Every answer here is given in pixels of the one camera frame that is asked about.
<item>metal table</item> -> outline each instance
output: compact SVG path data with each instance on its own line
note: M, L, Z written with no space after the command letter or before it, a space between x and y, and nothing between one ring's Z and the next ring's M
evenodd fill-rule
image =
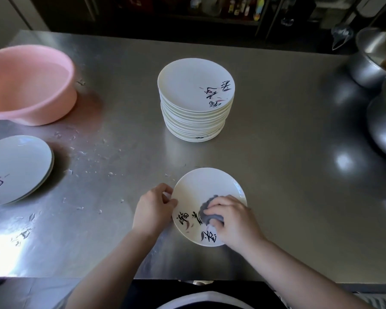
M386 157L366 134L371 94L346 75L347 57L31 31L11 44L66 52L81 80L64 119L0 121L0 139L34 135L56 155L39 190L0 206L0 276L86 275L131 229L141 194L214 167L290 254L336 282L386 284ZM177 139L160 111L157 76L185 57L215 61L236 82L226 126L208 142ZM191 243L174 225L136 277L261 279L229 248Z

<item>pink basin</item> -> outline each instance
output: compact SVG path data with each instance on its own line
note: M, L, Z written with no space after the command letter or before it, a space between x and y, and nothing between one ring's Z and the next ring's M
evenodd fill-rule
M74 64L63 52L41 45L0 50L0 119L39 126L74 106Z

